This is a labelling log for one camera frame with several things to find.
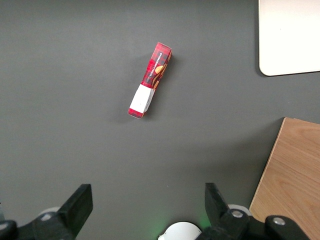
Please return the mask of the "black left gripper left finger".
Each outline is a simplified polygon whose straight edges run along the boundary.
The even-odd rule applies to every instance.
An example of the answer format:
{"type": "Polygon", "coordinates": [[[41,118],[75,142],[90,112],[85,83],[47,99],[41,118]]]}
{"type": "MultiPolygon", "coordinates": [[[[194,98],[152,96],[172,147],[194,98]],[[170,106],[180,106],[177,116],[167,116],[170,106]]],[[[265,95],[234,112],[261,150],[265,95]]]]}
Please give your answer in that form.
{"type": "Polygon", "coordinates": [[[18,226],[0,221],[2,240],[75,240],[93,210],[92,186],[81,184],[60,207],[43,210],[31,222],[18,226]]]}

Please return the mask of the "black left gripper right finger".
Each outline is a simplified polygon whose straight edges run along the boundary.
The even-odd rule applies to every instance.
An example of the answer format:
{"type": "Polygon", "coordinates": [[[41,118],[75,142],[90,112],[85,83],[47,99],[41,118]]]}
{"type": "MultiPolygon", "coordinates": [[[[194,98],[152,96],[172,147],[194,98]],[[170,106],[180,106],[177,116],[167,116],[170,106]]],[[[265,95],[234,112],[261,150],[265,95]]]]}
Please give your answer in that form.
{"type": "Polygon", "coordinates": [[[205,184],[205,210],[210,222],[201,240],[308,240],[292,219],[270,215],[260,222],[244,210],[230,208],[215,183],[205,184]]]}

